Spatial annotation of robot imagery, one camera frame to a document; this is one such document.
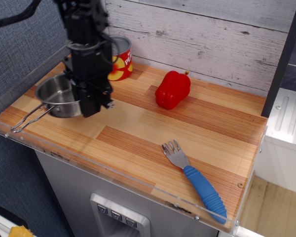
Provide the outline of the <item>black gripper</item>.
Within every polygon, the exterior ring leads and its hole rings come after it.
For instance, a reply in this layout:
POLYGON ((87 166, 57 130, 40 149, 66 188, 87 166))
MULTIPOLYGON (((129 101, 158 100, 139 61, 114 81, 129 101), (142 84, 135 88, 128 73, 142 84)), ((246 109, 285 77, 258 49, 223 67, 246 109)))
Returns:
POLYGON ((108 81, 112 71, 113 39, 106 34, 68 34, 66 43, 71 53, 71 57, 64 60, 66 75, 71 80, 74 95, 79 95, 83 116, 88 118, 99 113, 101 106, 113 108, 112 86, 108 81))

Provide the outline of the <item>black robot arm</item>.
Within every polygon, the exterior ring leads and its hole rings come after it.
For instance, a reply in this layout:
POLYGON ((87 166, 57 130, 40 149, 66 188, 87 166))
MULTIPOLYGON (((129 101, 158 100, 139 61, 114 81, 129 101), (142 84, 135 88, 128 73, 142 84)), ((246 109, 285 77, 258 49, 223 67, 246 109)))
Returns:
POLYGON ((67 32, 70 57, 63 60, 64 73, 72 84, 85 118, 113 106, 113 40, 104 33, 108 14, 99 0, 58 0, 57 6, 67 32))

